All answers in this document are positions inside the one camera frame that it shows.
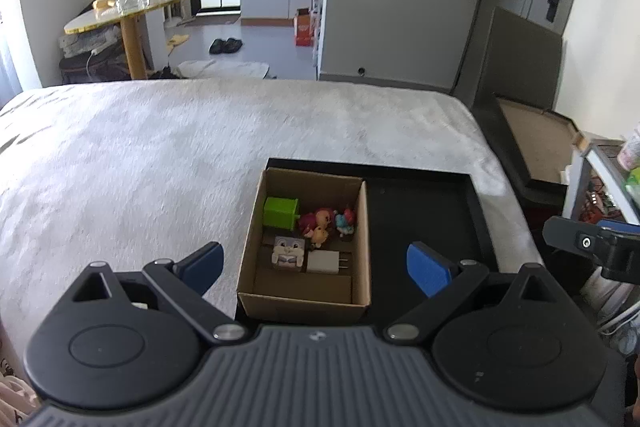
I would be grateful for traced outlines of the white fluffy blanket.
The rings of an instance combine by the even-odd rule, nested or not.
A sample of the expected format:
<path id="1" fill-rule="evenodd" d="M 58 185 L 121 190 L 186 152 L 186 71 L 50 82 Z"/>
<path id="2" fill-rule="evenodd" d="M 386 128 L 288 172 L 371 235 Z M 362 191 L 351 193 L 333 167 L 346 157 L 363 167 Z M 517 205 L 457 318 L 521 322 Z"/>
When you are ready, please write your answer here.
<path id="1" fill-rule="evenodd" d="M 235 306 L 257 184 L 270 158 L 468 174 L 499 269 L 539 253 L 499 161 L 451 96 L 305 80 L 76 84 L 1 112 L 1 323 L 17 352 L 94 260 L 137 270 L 210 241 Z"/>

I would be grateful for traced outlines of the brown cardboard box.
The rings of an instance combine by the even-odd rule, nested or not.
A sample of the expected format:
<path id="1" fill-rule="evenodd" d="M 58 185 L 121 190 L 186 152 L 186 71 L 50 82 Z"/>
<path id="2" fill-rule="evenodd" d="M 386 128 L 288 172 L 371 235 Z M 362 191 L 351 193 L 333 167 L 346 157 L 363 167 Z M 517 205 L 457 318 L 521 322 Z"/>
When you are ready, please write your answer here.
<path id="1" fill-rule="evenodd" d="M 372 300 L 366 181 L 265 169 L 236 293 L 255 321 L 358 322 Z"/>

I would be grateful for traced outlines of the pink dinosaur suit figurine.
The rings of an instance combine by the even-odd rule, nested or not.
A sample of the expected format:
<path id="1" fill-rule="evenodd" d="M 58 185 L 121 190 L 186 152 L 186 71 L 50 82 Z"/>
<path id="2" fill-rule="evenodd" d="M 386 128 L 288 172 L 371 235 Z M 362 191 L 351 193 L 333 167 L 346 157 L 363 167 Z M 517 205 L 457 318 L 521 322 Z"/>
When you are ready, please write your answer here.
<path id="1" fill-rule="evenodd" d="M 319 208 L 316 211 L 305 213 L 297 221 L 300 234 L 308 237 L 318 227 L 331 233 L 334 229 L 335 212 L 331 208 Z"/>

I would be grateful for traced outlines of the large brown cardboard panel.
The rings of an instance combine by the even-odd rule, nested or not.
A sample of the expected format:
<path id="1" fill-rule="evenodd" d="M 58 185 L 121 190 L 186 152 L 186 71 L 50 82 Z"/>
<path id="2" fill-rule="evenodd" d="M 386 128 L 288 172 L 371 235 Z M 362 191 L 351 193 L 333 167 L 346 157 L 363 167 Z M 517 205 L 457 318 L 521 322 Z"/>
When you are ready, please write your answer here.
<path id="1" fill-rule="evenodd" d="M 495 95 L 552 109 L 562 54 L 560 35 L 503 8 L 495 8 L 472 105 L 480 105 Z"/>

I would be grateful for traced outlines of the grey bunny cube toy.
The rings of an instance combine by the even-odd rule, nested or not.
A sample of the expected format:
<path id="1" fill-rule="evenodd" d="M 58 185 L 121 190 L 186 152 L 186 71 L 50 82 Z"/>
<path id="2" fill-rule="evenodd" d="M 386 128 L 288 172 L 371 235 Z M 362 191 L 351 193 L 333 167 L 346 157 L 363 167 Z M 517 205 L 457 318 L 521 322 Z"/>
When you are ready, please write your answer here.
<path id="1" fill-rule="evenodd" d="M 305 239 L 276 236 L 271 253 L 273 269 L 300 272 L 306 255 Z"/>

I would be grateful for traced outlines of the black picture frame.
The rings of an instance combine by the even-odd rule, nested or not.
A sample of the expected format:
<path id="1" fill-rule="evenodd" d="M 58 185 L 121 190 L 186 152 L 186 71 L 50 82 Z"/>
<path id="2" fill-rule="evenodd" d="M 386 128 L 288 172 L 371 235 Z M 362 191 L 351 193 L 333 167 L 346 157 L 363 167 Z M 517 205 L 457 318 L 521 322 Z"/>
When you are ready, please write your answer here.
<path id="1" fill-rule="evenodd" d="M 485 139 L 494 151 L 518 198 L 561 206 L 578 135 L 574 122 L 553 110 L 494 94 L 472 107 Z"/>

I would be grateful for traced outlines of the white floor mat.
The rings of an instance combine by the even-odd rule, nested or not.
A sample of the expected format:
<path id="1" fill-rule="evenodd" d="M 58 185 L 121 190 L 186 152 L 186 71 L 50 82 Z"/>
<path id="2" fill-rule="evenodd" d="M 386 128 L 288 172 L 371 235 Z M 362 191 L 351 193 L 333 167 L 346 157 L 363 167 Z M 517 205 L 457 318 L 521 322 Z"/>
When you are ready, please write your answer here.
<path id="1" fill-rule="evenodd" d="M 269 74 L 269 65 L 259 62 L 239 62 L 228 60 L 185 61 L 175 68 L 175 72 L 183 78 L 195 79 L 264 79 Z"/>

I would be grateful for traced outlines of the pair of black slippers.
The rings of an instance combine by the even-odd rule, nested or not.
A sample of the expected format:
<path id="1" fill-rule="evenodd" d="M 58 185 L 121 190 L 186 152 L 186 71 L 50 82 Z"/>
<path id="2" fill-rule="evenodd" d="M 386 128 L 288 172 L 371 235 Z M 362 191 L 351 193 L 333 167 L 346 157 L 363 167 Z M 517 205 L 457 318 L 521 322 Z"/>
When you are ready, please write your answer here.
<path id="1" fill-rule="evenodd" d="M 242 49 L 243 41 L 241 39 L 228 38 L 228 39 L 215 39 L 209 46 L 208 53 L 210 55 L 218 54 L 235 54 Z"/>

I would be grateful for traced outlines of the white USB wall charger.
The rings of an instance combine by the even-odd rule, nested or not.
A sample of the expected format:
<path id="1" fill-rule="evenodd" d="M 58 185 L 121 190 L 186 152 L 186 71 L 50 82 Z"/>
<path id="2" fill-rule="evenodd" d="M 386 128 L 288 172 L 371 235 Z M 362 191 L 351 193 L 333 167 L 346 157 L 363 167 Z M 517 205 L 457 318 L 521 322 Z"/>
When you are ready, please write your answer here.
<path id="1" fill-rule="evenodd" d="M 311 251 L 308 254 L 306 271 L 316 274 L 335 275 L 349 268 L 349 257 L 339 251 Z"/>

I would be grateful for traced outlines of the blue haired red figurine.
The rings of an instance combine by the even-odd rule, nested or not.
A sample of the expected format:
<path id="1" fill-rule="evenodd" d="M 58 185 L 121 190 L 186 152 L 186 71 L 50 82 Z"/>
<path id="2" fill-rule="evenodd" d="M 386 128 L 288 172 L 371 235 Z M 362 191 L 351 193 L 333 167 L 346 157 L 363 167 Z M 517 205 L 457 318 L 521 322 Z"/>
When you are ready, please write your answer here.
<path id="1" fill-rule="evenodd" d="M 355 213 L 349 207 L 346 207 L 342 212 L 335 211 L 334 225 L 341 239 L 353 236 L 356 229 Z"/>

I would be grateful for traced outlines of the round yellow-edged table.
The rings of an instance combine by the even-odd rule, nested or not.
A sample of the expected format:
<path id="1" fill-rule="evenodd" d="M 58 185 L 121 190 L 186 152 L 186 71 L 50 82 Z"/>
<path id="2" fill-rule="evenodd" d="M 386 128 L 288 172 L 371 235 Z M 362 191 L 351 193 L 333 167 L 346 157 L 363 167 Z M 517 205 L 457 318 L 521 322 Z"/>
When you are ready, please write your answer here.
<path id="1" fill-rule="evenodd" d="M 92 10 L 85 12 L 64 26 L 66 35 L 82 34 L 108 24 L 120 23 L 122 45 L 124 46 L 130 78 L 132 80 L 147 80 L 146 65 L 140 40 L 138 19 L 147 12 L 163 9 L 165 6 L 181 2 L 182 0 L 154 0 L 148 6 L 121 13 L 116 8 Z"/>

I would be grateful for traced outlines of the green plastic cube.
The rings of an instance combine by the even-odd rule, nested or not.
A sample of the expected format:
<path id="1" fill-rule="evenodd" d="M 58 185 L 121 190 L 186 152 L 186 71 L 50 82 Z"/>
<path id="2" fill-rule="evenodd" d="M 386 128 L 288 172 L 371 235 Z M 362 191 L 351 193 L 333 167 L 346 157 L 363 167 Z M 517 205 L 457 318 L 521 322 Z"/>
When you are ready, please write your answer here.
<path id="1" fill-rule="evenodd" d="M 262 207 L 262 224 L 268 228 L 293 231 L 299 219 L 297 198 L 269 196 Z"/>

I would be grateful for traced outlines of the orange cardboard box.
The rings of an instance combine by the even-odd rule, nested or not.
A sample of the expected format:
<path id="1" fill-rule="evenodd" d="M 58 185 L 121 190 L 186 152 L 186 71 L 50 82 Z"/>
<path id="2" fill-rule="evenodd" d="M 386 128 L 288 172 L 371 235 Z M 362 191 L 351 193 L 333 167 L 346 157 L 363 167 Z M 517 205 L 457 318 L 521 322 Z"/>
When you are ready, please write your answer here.
<path id="1" fill-rule="evenodd" d="M 314 44 L 314 18 L 310 9 L 298 9 L 294 16 L 294 39 L 296 46 Z"/>

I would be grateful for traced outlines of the black shallow tray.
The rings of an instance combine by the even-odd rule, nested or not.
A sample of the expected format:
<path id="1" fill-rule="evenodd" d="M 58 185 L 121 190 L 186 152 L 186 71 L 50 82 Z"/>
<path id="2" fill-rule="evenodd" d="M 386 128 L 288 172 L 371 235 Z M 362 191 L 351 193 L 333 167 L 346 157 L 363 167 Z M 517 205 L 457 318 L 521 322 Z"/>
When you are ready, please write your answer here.
<path id="1" fill-rule="evenodd" d="M 423 301 L 407 271 L 407 249 L 414 242 L 451 261 L 471 259 L 490 269 L 497 266 L 480 200 L 467 174 L 283 158 L 269 159 L 267 168 L 366 181 L 372 300 L 361 319 L 349 325 L 381 327 Z M 236 316 L 252 327 L 300 325 L 255 321 L 245 314 L 239 297 Z"/>

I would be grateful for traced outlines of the yellow slippers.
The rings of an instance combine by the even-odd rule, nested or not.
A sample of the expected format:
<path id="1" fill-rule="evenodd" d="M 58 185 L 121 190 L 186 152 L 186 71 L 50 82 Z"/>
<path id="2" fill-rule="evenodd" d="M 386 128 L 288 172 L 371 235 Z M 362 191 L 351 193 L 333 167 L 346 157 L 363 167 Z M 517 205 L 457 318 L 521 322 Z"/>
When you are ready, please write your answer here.
<path id="1" fill-rule="evenodd" d="M 166 42 L 167 53 L 171 54 L 172 52 L 174 52 L 175 48 L 178 48 L 178 46 L 182 46 L 189 39 L 190 39 L 189 35 L 173 35 L 173 36 L 171 36 Z"/>

